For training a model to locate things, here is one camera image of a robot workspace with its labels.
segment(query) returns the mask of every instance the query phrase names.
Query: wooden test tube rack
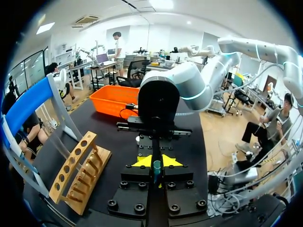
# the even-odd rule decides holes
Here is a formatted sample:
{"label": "wooden test tube rack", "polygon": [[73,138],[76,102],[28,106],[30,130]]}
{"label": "wooden test tube rack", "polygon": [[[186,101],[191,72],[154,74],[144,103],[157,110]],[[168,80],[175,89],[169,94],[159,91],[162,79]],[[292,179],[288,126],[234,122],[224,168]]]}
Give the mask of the wooden test tube rack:
{"label": "wooden test tube rack", "polygon": [[[110,151],[95,145],[96,136],[90,131],[85,134],[63,164],[49,192],[49,196],[56,204],[63,200],[79,215],[83,214],[97,180],[111,156]],[[63,196],[73,171],[90,146],[93,147],[92,151],[84,160],[67,195]]]}

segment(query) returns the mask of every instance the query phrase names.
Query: man in white shirt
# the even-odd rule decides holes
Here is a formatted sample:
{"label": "man in white shirt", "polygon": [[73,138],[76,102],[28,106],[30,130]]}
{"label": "man in white shirt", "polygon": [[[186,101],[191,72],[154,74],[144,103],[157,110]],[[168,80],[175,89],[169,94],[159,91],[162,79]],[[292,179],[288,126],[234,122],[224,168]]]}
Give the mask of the man in white shirt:
{"label": "man in white shirt", "polygon": [[119,75],[122,77],[124,74],[125,43],[121,37],[121,32],[115,32],[113,38],[116,40],[115,61],[118,62],[116,69],[119,70]]}

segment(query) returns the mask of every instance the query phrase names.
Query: black motor housing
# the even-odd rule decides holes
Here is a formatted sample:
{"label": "black motor housing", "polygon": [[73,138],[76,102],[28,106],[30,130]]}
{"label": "black motor housing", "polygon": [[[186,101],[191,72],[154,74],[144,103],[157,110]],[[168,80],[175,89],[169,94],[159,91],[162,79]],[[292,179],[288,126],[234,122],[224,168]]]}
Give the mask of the black motor housing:
{"label": "black motor housing", "polygon": [[170,79],[161,76],[150,77],[141,84],[138,114],[144,124],[173,124],[179,99],[179,91]]}

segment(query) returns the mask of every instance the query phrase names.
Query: laptop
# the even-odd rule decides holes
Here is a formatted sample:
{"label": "laptop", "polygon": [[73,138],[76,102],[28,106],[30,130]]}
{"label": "laptop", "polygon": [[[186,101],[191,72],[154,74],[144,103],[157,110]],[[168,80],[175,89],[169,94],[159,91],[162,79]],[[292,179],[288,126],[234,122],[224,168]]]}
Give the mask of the laptop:
{"label": "laptop", "polygon": [[104,66],[115,63],[114,61],[110,61],[108,59],[107,53],[99,54],[96,56],[96,58],[97,58],[98,63],[99,64],[103,63]]}

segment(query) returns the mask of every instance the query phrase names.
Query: man sitting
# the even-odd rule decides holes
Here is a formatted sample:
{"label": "man sitting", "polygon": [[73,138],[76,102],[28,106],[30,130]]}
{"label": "man sitting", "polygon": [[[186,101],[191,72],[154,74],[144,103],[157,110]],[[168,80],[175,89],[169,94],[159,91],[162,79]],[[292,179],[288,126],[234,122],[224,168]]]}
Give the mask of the man sitting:
{"label": "man sitting", "polygon": [[[56,62],[53,62],[47,67],[46,74],[48,75],[49,73],[53,72],[59,72],[58,70],[58,64]],[[71,96],[71,102],[75,103],[79,97],[74,95],[74,89],[72,88],[72,85],[70,83],[65,84],[65,88],[63,90],[58,90],[59,94],[61,96],[61,99],[63,100],[68,94]],[[70,105],[65,106],[67,111],[71,110]]]}
{"label": "man sitting", "polygon": [[[292,122],[289,118],[289,112],[293,107],[294,99],[290,93],[287,93],[284,97],[284,106],[283,109],[275,109],[270,115],[266,118],[260,117],[259,121],[261,123],[269,123],[270,125],[264,129],[259,127],[257,124],[248,122],[246,130],[242,137],[244,144],[236,144],[236,148],[246,152],[250,150],[249,144],[251,135],[254,135],[261,142],[262,150],[258,153],[255,159],[250,163],[251,165],[256,164],[260,161],[286,134],[289,128],[292,125]],[[282,145],[286,143],[286,140],[289,136],[289,133],[281,141]]]}
{"label": "man sitting", "polygon": [[[16,96],[10,91],[3,99],[2,113],[7,114],[15,102]],[[40,144],[44,144],[48,139],[47,134],[41,126],[37,114],[33,112],[23,123],[23,128],[15,135],[16,142],[29,161],[35,158],[31,150],[36,153],[37,147]]]}

